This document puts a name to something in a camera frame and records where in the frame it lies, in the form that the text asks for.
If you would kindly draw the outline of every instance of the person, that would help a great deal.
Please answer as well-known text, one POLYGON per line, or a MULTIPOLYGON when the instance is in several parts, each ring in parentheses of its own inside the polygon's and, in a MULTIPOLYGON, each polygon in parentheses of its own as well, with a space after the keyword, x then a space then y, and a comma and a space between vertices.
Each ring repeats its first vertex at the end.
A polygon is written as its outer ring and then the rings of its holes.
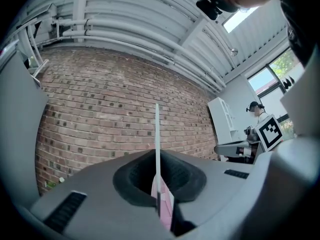
MULTIPOLYGON (((265 106, 256 101, 251 102, 246 108, 246 111, 250 112, 253 117, 258 118, 256 125, 269 116, 265 111, 265 106)), ((254 162, 258 150, 258 144, 256 142, 259 140, 259 136, 251 125, 244 130, 244 133, 247 135, 247 141, 251 143, 250 147, 237 148, 236 154, 239 154, 240 157, 228 157, 228 162, 243 164, 252 164, 254 162)))
MULTIPOLYGON (((217 11, 217 8, 235 13, 238 9, 261 6, 268 1, 270 0, 211 0, 210 5, 207 3, 204 9, 199 8, 209 16, 212 11, 217 11)), ((319 47, 319 31, 315 31, 314 24, 307 20, 312 19, 312 16, 308 17, 307 14, 318 8, 318 0, 280 1, 283 14, 288 21, 289 45, 305 67, 315 48, 319 47)))
POLYGON ((247 108, 247 112, 249 111, 253 117, 258 118, 256 125, 258 125, 263 120, 265 120, 268 116, 270 116, 268 113, 266 113, 265 106, 262 104, 259 104, 256 101, 251 102, 248 107, 249 109, 247 108))

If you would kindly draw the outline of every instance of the gray panel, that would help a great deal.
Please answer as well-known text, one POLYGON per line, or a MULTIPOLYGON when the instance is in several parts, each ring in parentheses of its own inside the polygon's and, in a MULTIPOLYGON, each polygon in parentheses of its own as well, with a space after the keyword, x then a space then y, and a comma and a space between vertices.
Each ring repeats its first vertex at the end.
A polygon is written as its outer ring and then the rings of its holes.
MULTIPOLYGON (((197 199, 180 203, 181 214, 197 227, 181 240, 259 239, 283 220, 319 176, 319 140, 291 139, 277 152, 262 153, 254 165, 205 160, 174 151, 166 153, 200 168, 207 183, 197 199), (224 174, 249 173, 247 179, 224 174)), ((72 239, 174 239, 152 207, 130 205, 115 191, 115 171, 147 151, 86 167, 46 193, 31 212, 41 221, 71 191, 87 198, 67 226, 72 239)))
POLYGON ((87 194, 87 198, 66 227, 65 236, 77 240, 173 239, 174 236, 160 222, 154 207, 129 204, 113 185, 113 176, 119 167, 148 151, 84 168, 47 192, 34 204, 31 212, 43 221, 71 191, 77 191, 87 194))
POLYGON ((48 99, 15 53, 0 73, 0 174, 13 201, 26 208, 39 198, 35 151, 48 99))
POLYGON ((242 141, 239 142, 237 141, 236 143, 227 143, 227 144, 221 144, 221 145, 216 145, 214 147, 214 152, 216 152, 220 156, 225 156, 225 157, 230 157, 230 158, 240 158, 243 156, 240 156, 237 154, 237 149, 238 148, 249 148, 250 144, 247 141, 242 141))

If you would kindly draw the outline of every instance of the red brick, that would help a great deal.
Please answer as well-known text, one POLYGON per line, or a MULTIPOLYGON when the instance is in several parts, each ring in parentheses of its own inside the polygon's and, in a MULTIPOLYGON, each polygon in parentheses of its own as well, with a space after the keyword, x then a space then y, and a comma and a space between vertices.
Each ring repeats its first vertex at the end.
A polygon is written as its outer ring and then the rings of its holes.
POLYGON ((207 110, 213 97, 196 84, 115 51, 75 47, 42 53, 50 63, 38 76, 49 96, 36 144, 41 194, 49 189, 45 181, 58 182, 59 176, 90 164, 154 149, 156 103, 162 149, 216 159, 217 137, 207 110))
POLYGON ((152 144, 136 144, 134 147, 135 150, 150 150, 154 148, 152 144))
POLYGON ((161 142, 175 142, 176 141, 176 137, 161 137, 160 141, 161 142))
POLYGON ((162 149, 168 149, 168 148, 171 148, 171 142, 164 142, 164 143, 161 143, 161 148, 162 148, 162 149))
POLYGON ((135 150, 135 145, 134 144, 121 144, 120 146, 121 150, 135 150))

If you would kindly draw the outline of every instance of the vent slot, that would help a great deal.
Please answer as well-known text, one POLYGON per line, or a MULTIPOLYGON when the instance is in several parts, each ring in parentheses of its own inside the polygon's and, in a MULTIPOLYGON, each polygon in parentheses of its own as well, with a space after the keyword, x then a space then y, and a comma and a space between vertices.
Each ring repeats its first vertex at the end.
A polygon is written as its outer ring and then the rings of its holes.
POLYGON ((85 194, 72 192, 51 213, 44 224, 54 231, 62 233, 86 197, 85 194))
POLYGON ((231 175, 231 176, 235 176, 241 179, 246 179, 249 176, 249 173, 246 172, 242 172, 242 171, 237 171, 237 170, 226 170, 224 172, 225 174, 231 175))

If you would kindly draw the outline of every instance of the white cabinet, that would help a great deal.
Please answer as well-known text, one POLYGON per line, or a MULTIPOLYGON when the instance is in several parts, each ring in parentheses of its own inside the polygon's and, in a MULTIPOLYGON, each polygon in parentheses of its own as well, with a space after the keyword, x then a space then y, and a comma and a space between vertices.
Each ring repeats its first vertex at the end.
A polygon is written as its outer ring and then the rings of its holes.
POLYGON ((225 101, 219 97, 208 103, 213 119, 218 144, 239 141, 239 134, 235 127, 235 118, 225 101))

